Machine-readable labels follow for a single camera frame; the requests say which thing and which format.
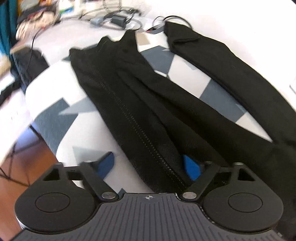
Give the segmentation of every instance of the ribbed gray panel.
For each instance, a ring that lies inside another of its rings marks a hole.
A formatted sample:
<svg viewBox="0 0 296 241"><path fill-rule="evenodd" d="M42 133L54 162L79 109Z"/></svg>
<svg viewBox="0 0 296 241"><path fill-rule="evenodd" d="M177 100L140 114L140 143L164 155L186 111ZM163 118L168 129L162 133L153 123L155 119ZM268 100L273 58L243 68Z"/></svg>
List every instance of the ribbed gray panel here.
<svg viewBox="0 0 296 241"><path fill-rule="evenodd" d="M80 228L64 234L22 231L13 241L283 241L273 230L261 234L233 234L211 223L201 209L174 194L124 194L102 204Z"/></svg>

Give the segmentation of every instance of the round joint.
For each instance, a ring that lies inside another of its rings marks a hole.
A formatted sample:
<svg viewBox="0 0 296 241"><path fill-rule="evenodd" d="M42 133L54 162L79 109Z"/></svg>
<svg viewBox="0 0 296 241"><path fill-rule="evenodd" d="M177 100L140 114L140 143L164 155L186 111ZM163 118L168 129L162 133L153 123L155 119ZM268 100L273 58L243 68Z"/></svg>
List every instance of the round joint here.
<svg viewBox="0 0 296 241"><path fill-rule="evenodd" d="M113 199L113 198L116 198L116 194L114 192L104 192L102 194L102 198Z"/></svg>
<svg viewBox="0 0 296 241"><path fill-rule="evenodd" d="M184 192L182 196L185 199L194 199L197 197L196 193L194 192Z"/></svg>

